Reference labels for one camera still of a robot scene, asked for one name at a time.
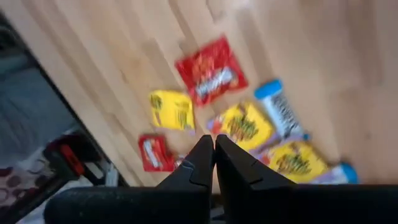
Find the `candy bag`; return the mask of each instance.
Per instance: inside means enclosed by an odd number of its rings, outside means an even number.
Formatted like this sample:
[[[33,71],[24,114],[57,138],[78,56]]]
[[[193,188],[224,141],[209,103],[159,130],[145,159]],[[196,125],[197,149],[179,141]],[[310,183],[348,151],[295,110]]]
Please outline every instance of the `candy bag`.
[[[271,123],[251,103],[239,103],[208,123],[213,134],[226,134],[239,147],[250,151],[276,140]]]
[[[176,91],[157,90],[150,94],[150,103],[155,126],[195,130],[193,106],[189,96]]]
[[[228,90],[248,85],[225,36],[176,61],[175,67],[196,105],[208,104]]]
[[[327,172],[327,164],[306,141],[285,141],[256,156],[262,163],[296,183],[307,183]]]
[[[172,172],[177,167],[175,159],[166,149],[163,136],[145,134],[139,138],[142,164],[147,172]]]

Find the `wooden floor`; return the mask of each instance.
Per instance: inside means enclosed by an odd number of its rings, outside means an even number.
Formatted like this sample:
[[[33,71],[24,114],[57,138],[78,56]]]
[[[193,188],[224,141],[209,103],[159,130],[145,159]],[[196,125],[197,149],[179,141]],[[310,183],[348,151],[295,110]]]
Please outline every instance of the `wooden floor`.
[[[191,149],[210,118],[278,77],[328,161],[350,161],[363,182],[398,183],[396,0],[2,0],[0,7],[131,185],[167,176],[142,169],[137,138],[154,132],[148,93],[184,91],[174,61],[221,34],[249,88],[196,108],[196,136],[165,131],[171,149]]]

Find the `yellow candy bag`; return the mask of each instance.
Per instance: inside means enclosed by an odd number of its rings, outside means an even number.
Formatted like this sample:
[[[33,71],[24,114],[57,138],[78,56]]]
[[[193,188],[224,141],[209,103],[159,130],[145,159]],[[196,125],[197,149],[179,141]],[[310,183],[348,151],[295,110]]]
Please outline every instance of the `yellow candy bag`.
[[[226,134],[245,151],[276,139],[271,123],[252,103],[239,103],[208,123],[213,134]]]
[[[283,142],[266,150],[257,158],[296,183],[307,183],[329,169],[306,141]]]
[[[194,131],[193,106],[189,96],[177,91],[156,90],[150,94],[153,122],[157,127]]]

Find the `red candy bag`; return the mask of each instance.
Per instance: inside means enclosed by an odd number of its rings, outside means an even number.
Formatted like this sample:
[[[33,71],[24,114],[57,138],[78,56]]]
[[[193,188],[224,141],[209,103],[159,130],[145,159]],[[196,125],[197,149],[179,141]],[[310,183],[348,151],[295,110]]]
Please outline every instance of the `red candy bag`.
[[[176,61],[175,67],[196,105],[208,104],[228,90],[248,85],[225,36]]]
[[[139,138],[144,170],[148,172],[172,172],[177,167],[175,159],[166,149],[163,136],[145,134]]]

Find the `twizzlers bag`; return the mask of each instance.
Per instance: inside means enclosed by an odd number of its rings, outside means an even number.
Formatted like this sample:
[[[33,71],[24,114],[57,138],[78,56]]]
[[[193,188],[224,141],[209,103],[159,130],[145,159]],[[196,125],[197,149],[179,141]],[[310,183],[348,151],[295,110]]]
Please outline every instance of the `twizzlers bag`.
[[[196,105],[212,102],[228,90],[248,85],[225,36],[190,57],[176,61],[175,67]]]

